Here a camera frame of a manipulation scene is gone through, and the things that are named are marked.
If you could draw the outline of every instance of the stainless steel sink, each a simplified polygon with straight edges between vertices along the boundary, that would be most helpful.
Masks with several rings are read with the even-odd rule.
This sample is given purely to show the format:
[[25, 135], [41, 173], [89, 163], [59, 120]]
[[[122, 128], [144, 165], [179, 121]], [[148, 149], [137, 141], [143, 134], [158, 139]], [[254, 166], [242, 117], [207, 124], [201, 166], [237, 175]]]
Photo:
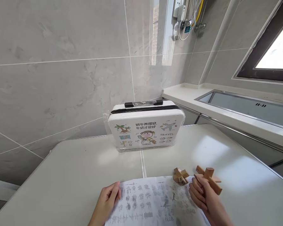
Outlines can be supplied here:
[[283, 103], [212, 90], [195, 100], [283, 128]]

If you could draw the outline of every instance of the cartoon boy illustration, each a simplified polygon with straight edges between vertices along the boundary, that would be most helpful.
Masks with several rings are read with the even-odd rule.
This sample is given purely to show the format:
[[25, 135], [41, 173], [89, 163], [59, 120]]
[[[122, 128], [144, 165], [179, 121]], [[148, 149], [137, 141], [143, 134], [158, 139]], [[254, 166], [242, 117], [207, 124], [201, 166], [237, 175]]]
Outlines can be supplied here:
[[153, 134], [155, 134], [155, 132], [147, 130], [147, 131], [141, 132], [141, 135], [138, 135], [137, 137], [141, 139], [141, 144], [146, 145], [146, 144], [151, 144], [151, 142], [153, 144], [156, 144], [156, 141], [151, 138]]

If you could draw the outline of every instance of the palm tree illustration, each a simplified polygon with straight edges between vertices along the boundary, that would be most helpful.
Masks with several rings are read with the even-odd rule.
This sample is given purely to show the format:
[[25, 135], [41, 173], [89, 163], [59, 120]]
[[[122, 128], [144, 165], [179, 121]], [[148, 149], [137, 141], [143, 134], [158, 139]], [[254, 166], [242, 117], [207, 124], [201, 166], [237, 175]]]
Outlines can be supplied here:
[[121, 126], [116, 125], [114, 128], [117, 128], [117, 130], [121, 129], [122, 130], [121, 133], [127, 133], [129, 132], [128, 129], [131, 129], [130, 127], [125, 127], [124, 125], [121, 125]]

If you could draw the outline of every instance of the suitcase zipper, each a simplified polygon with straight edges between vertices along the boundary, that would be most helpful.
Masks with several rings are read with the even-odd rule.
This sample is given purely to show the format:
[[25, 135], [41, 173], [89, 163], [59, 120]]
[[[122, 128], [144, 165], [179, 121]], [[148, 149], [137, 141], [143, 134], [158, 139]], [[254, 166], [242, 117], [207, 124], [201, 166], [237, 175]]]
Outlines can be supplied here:
[[151, 110], [171, 110], [180, 109], [177, 105], [159, 106], [159, 107], [146, 107], [146, 108], [125, 108], [113, 110], [111, 114], [137, 112], [137, 111], [151, 111]]

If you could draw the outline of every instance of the paper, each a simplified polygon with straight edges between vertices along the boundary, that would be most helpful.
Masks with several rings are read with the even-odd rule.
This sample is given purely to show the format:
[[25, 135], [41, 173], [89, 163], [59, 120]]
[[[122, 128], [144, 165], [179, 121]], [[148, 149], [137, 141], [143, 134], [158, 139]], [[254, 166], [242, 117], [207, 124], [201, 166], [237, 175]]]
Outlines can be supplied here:
[[189, 184], [172, 176], [134, 179], [120, 184], [121, 199], [105, 225], [204, 225], [206, 217], [192, 201]]

